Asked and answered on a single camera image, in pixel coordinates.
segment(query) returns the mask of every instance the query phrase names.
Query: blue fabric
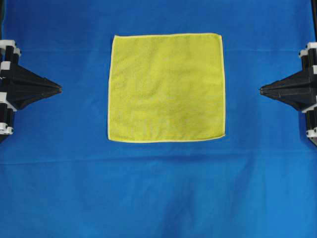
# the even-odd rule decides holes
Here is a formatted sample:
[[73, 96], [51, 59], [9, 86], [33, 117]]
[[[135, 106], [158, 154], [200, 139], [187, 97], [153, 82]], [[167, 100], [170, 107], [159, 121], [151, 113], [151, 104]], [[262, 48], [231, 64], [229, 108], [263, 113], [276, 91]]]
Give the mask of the blue fabric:
[[[223, 36], [227, 136], [108, 141], [114, 34], [186, 32]], [[18, 112], [0, 145], [1, 238], [317, 236], [317, 148], [258, 91], [301, 69], [310, 1], [10, 0], [3, 37], [63, 93]]]

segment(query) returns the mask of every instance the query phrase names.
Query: microfiber cloth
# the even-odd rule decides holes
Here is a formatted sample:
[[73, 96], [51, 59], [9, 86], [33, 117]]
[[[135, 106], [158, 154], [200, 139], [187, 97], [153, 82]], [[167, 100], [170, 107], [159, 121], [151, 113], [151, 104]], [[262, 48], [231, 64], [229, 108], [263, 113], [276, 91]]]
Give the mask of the microfiber cloth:
[[110, 140], [182, 142], [223, 137], [221, 36], [115, 36], [108, 97]]

